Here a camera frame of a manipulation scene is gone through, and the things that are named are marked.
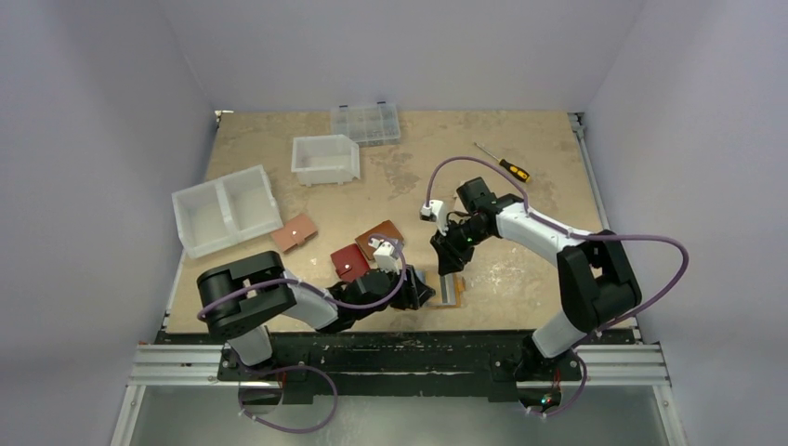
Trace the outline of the orange card holder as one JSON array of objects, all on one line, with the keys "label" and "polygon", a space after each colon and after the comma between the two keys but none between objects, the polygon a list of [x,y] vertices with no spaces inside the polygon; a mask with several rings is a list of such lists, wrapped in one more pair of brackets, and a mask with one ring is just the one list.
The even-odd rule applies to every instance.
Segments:
[{"label": "orange card holder", "polygon": [[427,301],[429,308],[459,308],[462,305],[462,295],[466,286],[464,278],[460,275],[453,273],[441,276],[430,273],[427,275],[427,284],[436,292]]}]

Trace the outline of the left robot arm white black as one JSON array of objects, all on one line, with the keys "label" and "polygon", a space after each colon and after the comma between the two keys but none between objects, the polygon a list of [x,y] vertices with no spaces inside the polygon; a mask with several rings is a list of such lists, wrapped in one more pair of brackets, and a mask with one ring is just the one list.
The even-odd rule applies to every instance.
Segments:
[{"label": "left robot arm white black", "polygon": [[276,371],[277,355],[265,327],[276,316],[335,334],[387,308],[417,310],[436,294],[411,265],[370,269],[351,282],[321,288],[296,277],[273,251],[209,269],[196,284],[202,303],[197,319],[230,346],[255,380]]}]

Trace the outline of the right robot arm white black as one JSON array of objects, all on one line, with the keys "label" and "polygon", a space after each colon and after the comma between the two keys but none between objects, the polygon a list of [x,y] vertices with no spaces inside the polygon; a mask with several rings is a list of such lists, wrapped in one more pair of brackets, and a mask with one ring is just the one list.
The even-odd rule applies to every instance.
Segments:
[{"label": "right robot arm white black", "polygon": [[491,237],[523,246],[557,269],[560,310],[523,343],[521,364],[528,375],[547,376],[558,356],[641,303],[635,273],[614,233],[574,230],[516,195],[496,196],[480,177],[456,193],[464,206],[460,220],[450,220],[438,200],[424,203],[419,213],[437,227],[430,243],[441,275],[462,271],[476,246]]}]

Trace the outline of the brown leather card holder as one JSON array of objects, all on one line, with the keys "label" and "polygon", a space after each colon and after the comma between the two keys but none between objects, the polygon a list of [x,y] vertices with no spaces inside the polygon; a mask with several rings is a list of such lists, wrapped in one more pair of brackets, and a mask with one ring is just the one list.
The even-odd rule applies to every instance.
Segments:
[{"label": "brown leather card holder", "polygon": [[384,239],[404,245],[404,237],[391,220],[384,220],[355,238],[355,243],[361,250],[366,260],[374,259],[375,247],[373,243],[382,242]]}]

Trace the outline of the dark red card holder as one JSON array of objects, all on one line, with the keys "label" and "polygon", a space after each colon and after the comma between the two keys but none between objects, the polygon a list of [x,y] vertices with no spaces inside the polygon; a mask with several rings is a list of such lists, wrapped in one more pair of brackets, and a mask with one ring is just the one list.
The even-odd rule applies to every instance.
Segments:
[{"label": "dark red card holder", "polygon": [[370,270],[369,263],[356,243],[330,254],[335,273],[342,282],[353,282]]}]

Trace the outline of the pink tan card holder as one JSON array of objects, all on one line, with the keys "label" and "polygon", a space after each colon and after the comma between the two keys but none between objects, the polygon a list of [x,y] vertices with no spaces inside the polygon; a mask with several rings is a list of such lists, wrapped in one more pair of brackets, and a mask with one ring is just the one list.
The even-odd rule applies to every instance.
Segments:
[{"label": "pink tan card holder", "polygon": [[270,236],[277,249],[286,254],[302,246],[318,234],[314,221],[304,213],[288,220],[280,229],[273,231]]}]

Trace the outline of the yellow black screwdriver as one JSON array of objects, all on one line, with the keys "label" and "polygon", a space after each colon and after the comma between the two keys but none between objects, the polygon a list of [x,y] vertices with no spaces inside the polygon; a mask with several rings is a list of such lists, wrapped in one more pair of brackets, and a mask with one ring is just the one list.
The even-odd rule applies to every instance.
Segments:
[{"label": "yellow black screwdriver", "polygon": [[496,156],[495,154],[491,153],[484,145],[478,142],[474,142],[474,146],[479,150],[483,151],[484,153],[486,153],[487,155],[489,155],[490,157],[492,157],[500,167],[505,169],[506,172],[512,177],[514,177],[517,181],[520,181],[522,183],[528,183],[531,180],[532,177],[530,173],[527,172],[524,168],[516,164],[510,163],[505,158]]}]

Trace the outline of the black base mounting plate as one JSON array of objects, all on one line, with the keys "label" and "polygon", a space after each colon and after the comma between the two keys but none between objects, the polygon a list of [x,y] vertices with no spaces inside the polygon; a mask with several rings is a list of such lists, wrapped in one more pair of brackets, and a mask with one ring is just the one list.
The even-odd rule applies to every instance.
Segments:
[{"label": "black base mounting plate", "polygon": [[516,382],[581,378],[578,360],[563,354],[521,371],[528,330],[273,333],[271,359],[243,366],[238,357],[207,334],[160,332],[156,344],[217,346],[214,371],[220,382],[270,382],[284,387],[287,403],[311,403],[316,396],[482,397],[491,402],[519,398]]}]

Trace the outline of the clear compartment organizer box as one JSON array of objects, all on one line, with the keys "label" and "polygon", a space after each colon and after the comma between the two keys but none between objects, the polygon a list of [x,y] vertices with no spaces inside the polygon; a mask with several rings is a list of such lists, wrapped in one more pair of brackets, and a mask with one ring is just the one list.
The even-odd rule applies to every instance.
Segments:
[{"label": "clear compartment organizer box", "polygon": [[360,147],[400,143],[398,107],[385,101],[372,105],[341,105],[330,110],[331,130],[344,135]]}]

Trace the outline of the white small open bin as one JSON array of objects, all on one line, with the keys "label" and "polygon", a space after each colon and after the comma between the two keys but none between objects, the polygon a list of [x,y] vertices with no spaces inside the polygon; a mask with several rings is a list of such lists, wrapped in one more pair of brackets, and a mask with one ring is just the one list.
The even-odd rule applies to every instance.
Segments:
[{"label": "white small open bin", "polygon": [[293,139],[291,172],[307,187],[361,178],[360,147],[344,135]]}]

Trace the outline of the white two-compartment bin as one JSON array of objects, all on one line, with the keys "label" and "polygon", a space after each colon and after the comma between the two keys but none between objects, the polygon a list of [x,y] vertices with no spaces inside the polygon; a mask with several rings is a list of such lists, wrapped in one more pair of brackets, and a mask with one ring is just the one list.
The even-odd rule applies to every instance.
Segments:
[{"label": "white two-compartment bin", "polygon": [[261,164],[172,194],[177,235],[192,259],[283,227]]}]

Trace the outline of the aluminium frame rail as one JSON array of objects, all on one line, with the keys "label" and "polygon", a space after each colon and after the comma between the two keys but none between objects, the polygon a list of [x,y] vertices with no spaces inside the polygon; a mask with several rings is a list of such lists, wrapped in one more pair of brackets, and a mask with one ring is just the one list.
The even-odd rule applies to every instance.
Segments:
[{"label": "aluminium frame rail", "polygon": [[150,388],[218,387],[222,347],[216,345],[139,345],[125,385],[112,445],[129,445],[146,391]]}]

